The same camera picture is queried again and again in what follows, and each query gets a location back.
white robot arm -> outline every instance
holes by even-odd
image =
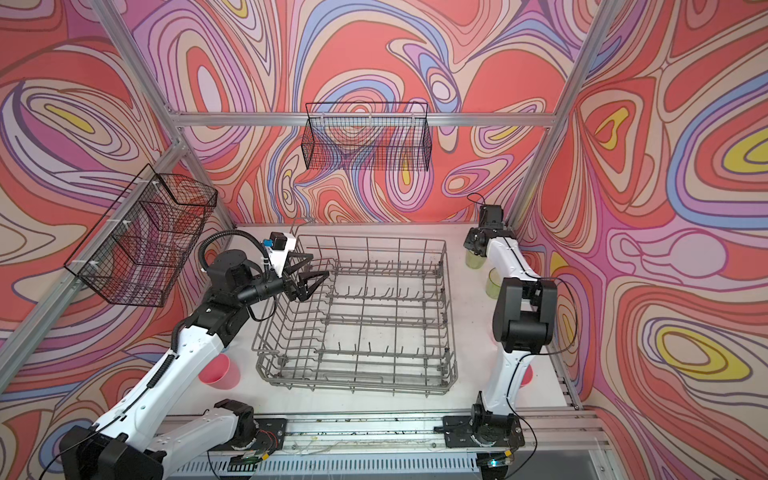
[[[525,261],[518,241],[504,228],[500,206],[483,205],[480,212],[479,226],[469,231],[464,246],[487,257],[503,278],[493,316],[498,356],[480,396],[485,410],[507,415],[513,413],[532,354],[552,340],[557,288]]]
[[[220,253],[208,266],[208,245],[226,235],[246,237],[263,255],[263,268],[242,250]],[[165,356],[139,383],[89,428],[73,427],[61,440],[61,459],[67,480],[163,480],[200,453],[229,444],[246,448],[255,436],[253,408],[222,400],[199,419],[155,436],[170,408],[194,378],[221,353],[249,319],[257,319],[251,305],[285,293],[306,301],[328,277],[328,272],[298,273],[312,259],[294,253],[296,238],[272,233],[263,243],[241,230],[225,230],[207,238],[198,260],[211,281],[210,289],[192,315],[171,335]],[[297,259],[291,264],[289,259]],[[307,280],[314,279],[309,285]]]

dish rack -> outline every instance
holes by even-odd
[[[458,367],[444,240],[301,235],[296,251],[314,255],[305,272],[330,275],[304,303],[275,299],[252,346],[262,379],[288,388],[448,392]]]

swirl backdrop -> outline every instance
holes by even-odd
[[[453,152],[432,149],[428,172],[306,170],[298,127],[188,127],[235,223],[475,220],[482,193],[509,207],[541,127],[458,127]]]
[[[303,111],[310,101],[426,101],[437,112],[551,112],[591,2],[205,2],[129,5],[123,19],[178,111]],[[428,173],[306,172],[299,128],[191,127],[238,223],[472,220],[509,205],[542,129],[432,131]]]
[[[169,145],[86,4],[0,5],[0,345]],[[212,218],[207,232],[221,228]],[[70,426],[89,425],[136,384],[200,299],[198,272],[185,266],[163,309],[80,292],[0,395],[0,478],[39,477]],[[46,478],[57,473],[58,463]]]
[[[630,478],[768,478],[767,65],[765,2],[627,2],[520,222]]]

white table surface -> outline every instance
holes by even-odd
[[[411,237],[446,240],[449,282],[453,308],[453,333],[458,361],[458,380],[442,396],[391,392],[350,392],[344,390],[287,389],[264,382],[256,371],[256,353],[251,351],[256,322],[243,326],[226,354],[240,369],[240,383],[231,390],[218,390],[195,379],[170,411],[171,414],[202,413],[222,399],[234,399],[252,405],[264,413],[321,412],[416,412],[425,410],[468,409],[488,381],[499,348],[493,340],[491,322],[495,300],[485,294],[485,280],[492,268],[488,261],[479,270],[465,265],[464,239],[471,225],[462,224],[371,224],[304,226],[301,233],[351,235],[358,237]],[[256,238],[269,238],[271,231],[289,231],[289,227],[242,227]],[[260,254],[248,240],[234,237],[232,249],[243,250],[249,258]],[[261,308],[254,306],[259,314]],[[519,407],[564,407],[558,378],[547,356],[531,362],[533,380],[518,394]]]

cable sleeve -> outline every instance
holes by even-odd
[[[209,245],[211,245],[216,240],[219,240],[221,237],[230,237],[230,236],[245,237],[246,239],[248,239],[261,252],[261,257],[263,259],[265,271],[269,269],[270,256],[266,252],[266,247],[256,237],[254,237],[248,232],[243,232],[242,230],[222,230],[220,232],[214,233],[207,239],[203,240],[203,243],[201,243],[200,246],[197,248],[197,261],[200,263],[200,267],[203,269],[203,271],[208,270],[208,262],[205,261],[205,249],[207,249]]]

